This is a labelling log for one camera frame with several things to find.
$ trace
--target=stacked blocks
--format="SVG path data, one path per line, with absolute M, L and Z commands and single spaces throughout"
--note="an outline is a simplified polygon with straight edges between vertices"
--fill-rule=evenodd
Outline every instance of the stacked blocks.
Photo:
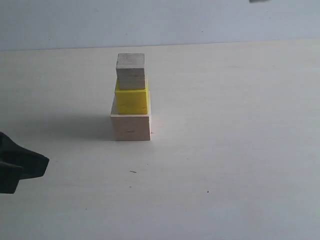
M 151 139 L 151 106 L 145 55 L 120 53 L 111 121 L 116 141 Z

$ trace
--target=block top face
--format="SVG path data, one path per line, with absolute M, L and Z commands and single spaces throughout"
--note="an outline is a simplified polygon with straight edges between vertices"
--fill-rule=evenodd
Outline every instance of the block top face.
M 119 53 L 116 61 L 116 69 L 144 69 L 144 53 Z

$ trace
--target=yellow cube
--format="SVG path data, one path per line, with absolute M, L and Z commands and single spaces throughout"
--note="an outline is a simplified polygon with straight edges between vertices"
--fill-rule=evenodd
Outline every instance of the yellow cube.
M 121 90 L 117 81 L 115 96 L 119 114 L 148 114 L 148 81 L 145 83 L 145 89 L 137 90 Z

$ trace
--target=white table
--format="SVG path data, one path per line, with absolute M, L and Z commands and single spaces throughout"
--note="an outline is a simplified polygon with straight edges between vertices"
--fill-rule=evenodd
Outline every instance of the white table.
M 112 141 L 118 53 L 152 141 Z M 50 158 L 0 239 L 320 239 L 320 40 L 0 52 L 0 79 L 0 131 Z

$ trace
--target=white wall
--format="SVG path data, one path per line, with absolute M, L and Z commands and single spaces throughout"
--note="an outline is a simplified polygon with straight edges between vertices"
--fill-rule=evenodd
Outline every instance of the white wall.
M 0 0 L 0 51 L 320 37 L 319 0 Z

